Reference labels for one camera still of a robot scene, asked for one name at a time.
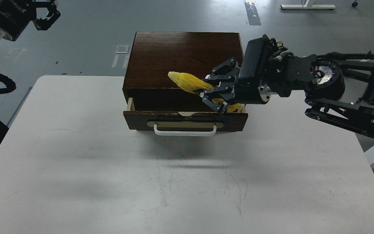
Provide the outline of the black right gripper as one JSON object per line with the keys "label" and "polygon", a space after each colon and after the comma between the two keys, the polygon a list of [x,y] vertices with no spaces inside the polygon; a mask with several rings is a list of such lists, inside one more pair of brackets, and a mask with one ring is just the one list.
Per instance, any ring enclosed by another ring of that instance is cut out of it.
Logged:
{"label": "black right gripper", "polygon": [[[201,86],[202,102],[219,114],[235,112],[236,104],[267,104],[271,93],[266,82],[260,77],[233,79],[238,72],[239,64],[235,57],[212,68],[212,73],[205,77],[205,82],[211,85]],[[220,82],[230,82],[231,86],[215,86]]]}

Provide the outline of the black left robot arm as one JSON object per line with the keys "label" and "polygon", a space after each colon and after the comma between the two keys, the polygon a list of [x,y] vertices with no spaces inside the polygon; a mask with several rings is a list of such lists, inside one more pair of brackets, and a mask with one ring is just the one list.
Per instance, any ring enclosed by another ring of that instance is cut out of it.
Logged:
{"label": "black left robot arm", "polygon": [[0,40],[16,41],[32,22],[47,31],[60,17],[56,0],[0,0]]}

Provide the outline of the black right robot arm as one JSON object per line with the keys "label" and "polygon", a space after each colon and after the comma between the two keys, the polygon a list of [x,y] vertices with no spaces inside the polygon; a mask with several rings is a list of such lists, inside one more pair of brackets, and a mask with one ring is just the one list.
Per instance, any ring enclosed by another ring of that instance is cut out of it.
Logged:
{"label": "black right robot arm", "polygon": [[374,54],[261,52],[246,55],[240,68],[234,59],[221,64],[205,81],[216,87],[195,92],[217,113],[302,90],[306,116],[374,139]]}

